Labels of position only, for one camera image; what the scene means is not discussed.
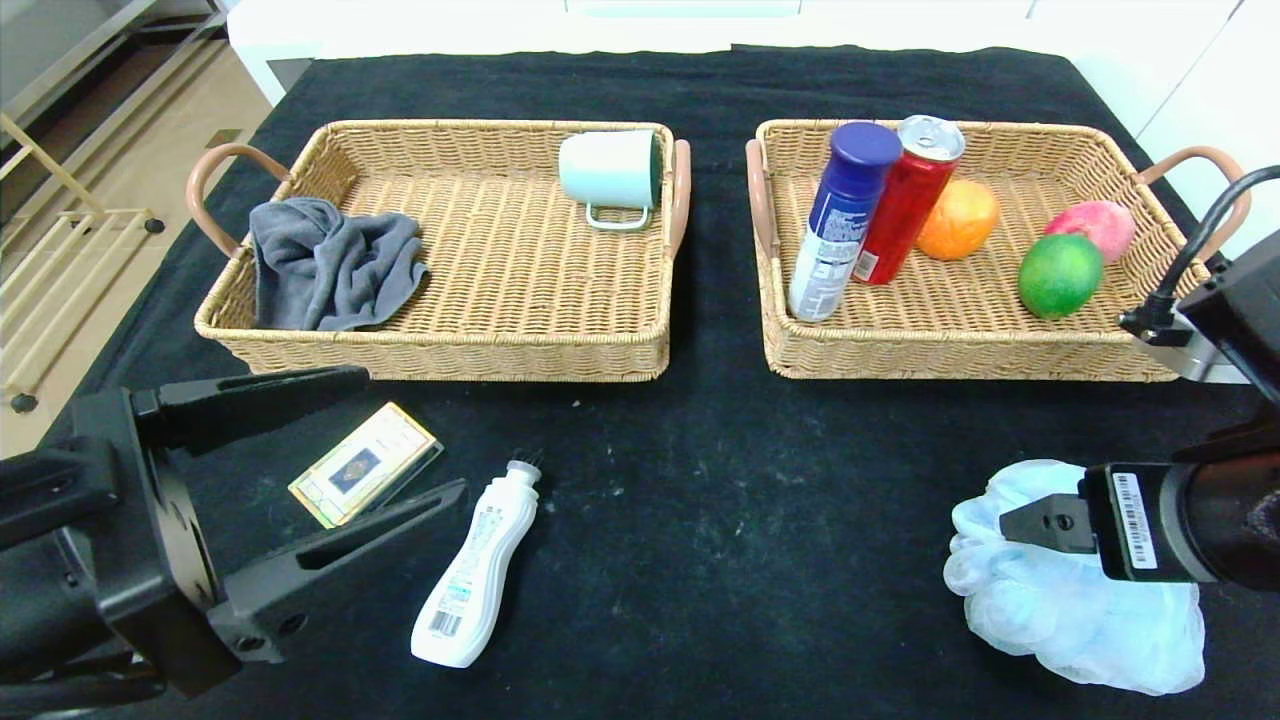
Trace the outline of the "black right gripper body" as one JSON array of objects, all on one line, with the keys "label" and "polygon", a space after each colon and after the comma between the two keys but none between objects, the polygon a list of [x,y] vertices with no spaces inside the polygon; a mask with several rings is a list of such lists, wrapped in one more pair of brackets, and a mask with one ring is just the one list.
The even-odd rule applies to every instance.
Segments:
[{"label": "black right gripper body", "polygon": [[1111,462],[1083,480],[1106,577],[1279,588],[1277,454]]}]

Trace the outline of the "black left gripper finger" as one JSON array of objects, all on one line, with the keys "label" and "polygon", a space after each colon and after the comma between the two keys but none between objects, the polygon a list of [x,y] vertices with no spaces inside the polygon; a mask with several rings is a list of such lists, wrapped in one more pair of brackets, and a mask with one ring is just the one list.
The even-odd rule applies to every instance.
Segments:
[{"label": "black left gripper finger", "polygon": [[145,443],[198,456],[280,429],[370,383],[361,366],[188,380],[132,392],[131,411]]},{"label": "black left gripper finger", "polygon": [[225,578],[225,598],[207,619],[238,660],[282,664],[407,568],[410,547],[467,497],[466,480],[449,480],[275,550]]}]

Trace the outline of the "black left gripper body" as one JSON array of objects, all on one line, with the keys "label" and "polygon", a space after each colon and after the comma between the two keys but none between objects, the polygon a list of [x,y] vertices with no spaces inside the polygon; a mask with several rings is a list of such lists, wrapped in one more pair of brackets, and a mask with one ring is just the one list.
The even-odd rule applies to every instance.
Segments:
[{"label": "black left gripper body", "polygon": [[209,621],[189,496],[131,393],[78,398],[67,438],[3,461],[5,701],[195,697],[241,670]]}]

